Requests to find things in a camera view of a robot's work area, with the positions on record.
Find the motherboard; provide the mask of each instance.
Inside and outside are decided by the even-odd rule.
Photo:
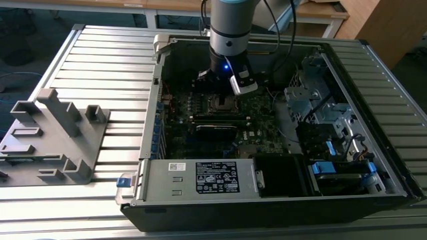
[[[163,85],[168,159],[247,159],[287,152],[266,88],[235,96],[200,93],[194,84]]]

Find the wooden table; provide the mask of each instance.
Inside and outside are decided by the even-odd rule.
[[[0,7],[144,14],[150,29],[158,29],[159,15],[200,16],[200,0],[0,0]],[[299,23],[327,25],[323,38],[334,38],[350,16],[346,12],[337,12],[329,3],[315,2],[301,5],[297,15]]]

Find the metal table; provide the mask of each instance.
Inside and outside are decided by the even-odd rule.
[[[144,131],[148,92],[159,33],[198,35],[196,31],[147,30],[76,25],[30,97],[56,88],[62,101],[78,108],[98,104],[111,109],[95,176],[88,185],[0,188],[0,239],[231,238],[317,234],[318,239],[402,239],[427,233],[427,201],[377,213],[351,224],[203,232],[139,232],[115,202],[116,178],[134,172]],[[254,38],[275,38],[254,35]],[[427,188],[427,118],[369,45],[355,40],[298,38],[331,44],[370,104],[402,158]]]

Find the power supply label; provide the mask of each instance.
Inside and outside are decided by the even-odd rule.
[[[239,193],[236,162],[196,162],[195,182],[199,194]]]

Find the barcode sticker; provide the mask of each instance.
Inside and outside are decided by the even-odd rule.
[[[142,4],[123,4],[126,7],[134,7],[134,8],[142,8],[143,5]]]
[[[168,170],[170,171],[186,171],[186,163],[180,162],[180,163],[170,163],[168,164]]]

